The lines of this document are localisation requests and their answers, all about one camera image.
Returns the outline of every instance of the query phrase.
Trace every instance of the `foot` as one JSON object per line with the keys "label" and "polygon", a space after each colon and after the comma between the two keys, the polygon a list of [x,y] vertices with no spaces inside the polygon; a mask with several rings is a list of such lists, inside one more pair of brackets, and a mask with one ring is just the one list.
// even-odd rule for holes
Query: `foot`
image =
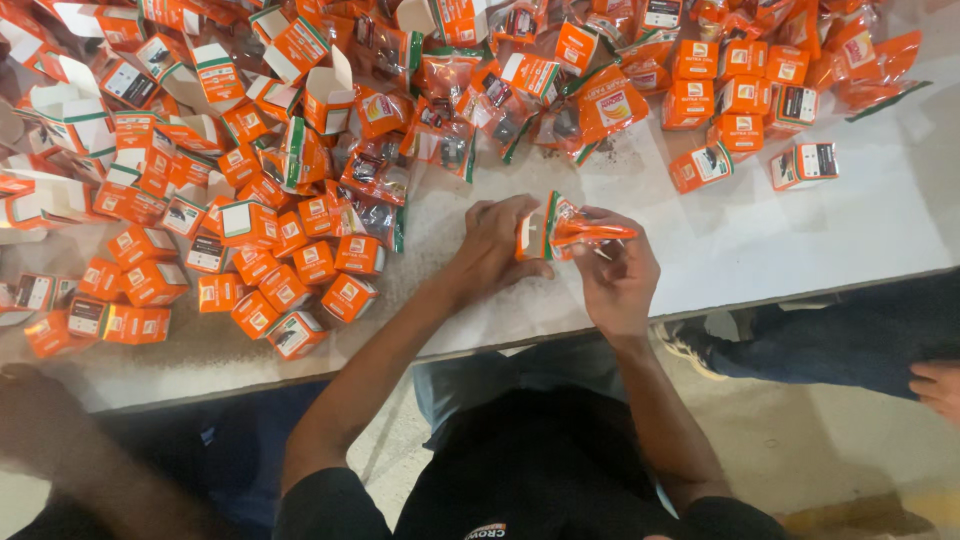
{"label": "foot", "polygon": [[663,342],[663,347],[671,354],[685,358],[697,370],[697,373],[711,380],[724,380],[728,377],[711,370],[707,364],[711,337],[706,331],[695,329],[684,321],[660,323],[654,326],[654,333]]}

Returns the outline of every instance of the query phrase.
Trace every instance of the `floor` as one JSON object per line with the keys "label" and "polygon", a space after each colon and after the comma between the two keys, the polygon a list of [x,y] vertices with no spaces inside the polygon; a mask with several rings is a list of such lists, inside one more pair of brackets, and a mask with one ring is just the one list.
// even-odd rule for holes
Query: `floor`
{"label": "floor", "polygon": [[[728,335],[729,316],[711,316]],[[769,513],[788,513],[869,495],[960,486],[960,431],[921,405],[823,384],[716,382],[654,340],[655,351],[720,456],[736,495]],[[431,453],[429,427],[405,376],[350,449],[349,465],[395,524]],[[29,523],[47,486],[0,474],[0,538]]]}

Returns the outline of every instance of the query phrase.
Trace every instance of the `white table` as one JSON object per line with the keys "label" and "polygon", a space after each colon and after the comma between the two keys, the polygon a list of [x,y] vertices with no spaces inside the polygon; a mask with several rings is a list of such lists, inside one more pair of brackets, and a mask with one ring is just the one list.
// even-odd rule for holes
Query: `white table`
{"label": "white table", "polygon": [[[166,343],[102,343],[70,361],[50,364],[91,410],[202,399],[248,387],[308,378],[342,367],[396,312],[417,283],[453,254],[463,214],[474,201],[558,189],[575,204],[590,203],[636,219],[662,267],[652,315],[781,299],[859,283],[929,273],[960,264],[960,58],[953,23],[960,4],[896,2],[886,22],[895,36],[925,31],[912,75],[925,88],[868,119],[848,124],[828,112],[799,140],[837,145],[841,178],[814,189],[775,193],[768,160],[786,143],[770,144],[737,166],[732,178],[679,196],[666,164],[702,144],[703,134],[665,134],[658,100],[648,121],[612,138],[615,152],[595,155],[575,171],[561,157],[521,145],[514,164],[478,158],[475,184],[429,175],[410,202],[406,251],[390,257],[378,287],[382,297],[360,321],[336,331],[313,356],[282,362],[266,340],[252,342],[223,313],[196,313],[195,297],[175,303]],[[4,277],[14,267],[80,273],[92,247],[108,232],[84,227],[52,234],[40,244],[5,252]],[[580,277],[572,263],[555,264],[557,279],[522,282],[450,320],[421,356],[512,344],[591,326]],[[0,334],[5,359],[32,356],[20,329]]]}

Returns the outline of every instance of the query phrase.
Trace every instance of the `jeans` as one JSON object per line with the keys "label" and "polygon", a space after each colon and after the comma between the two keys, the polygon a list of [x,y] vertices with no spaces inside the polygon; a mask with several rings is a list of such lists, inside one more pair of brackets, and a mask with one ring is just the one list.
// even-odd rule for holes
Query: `jeans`
{"label": "jeans", "polygon": [[541,343],[513,356],[482,353],[412,369],[417,406],[433,433],[453,413],[517,388],[545,391],[574,385],[627,402],[613,349],[596,331]]}
{"label": "jeans", "polygon": [[960,272],[850,296],[823,309],[760,308],[755,338],[714,338],[708,368],[729,377],[860,386],[916,400],[910,364],[960,360]]}

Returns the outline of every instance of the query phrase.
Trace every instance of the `man's right hand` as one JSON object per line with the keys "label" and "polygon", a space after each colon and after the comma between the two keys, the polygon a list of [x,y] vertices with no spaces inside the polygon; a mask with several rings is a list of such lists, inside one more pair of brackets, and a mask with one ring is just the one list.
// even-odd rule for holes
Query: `man's right hand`
{"label": "man's right hand", "polygon": [[910,371],[921,378],[910,382],[920,403],[960,428],[960,361],[918,362]]}
{"label": "man's right hand", "polygon": [[603,252],[607,260],[584,244],[573,246],[574,261],[584,279],[584,300],[593,324],[611,343],[634,340],[644,342],[647,315],[653,299],[660,265],[654,258],[646,232],[627,217],[606,209],[583,207],[583,213],[598,225],[622,225],[636,231],[636,237],[621,247],[610,242]]}

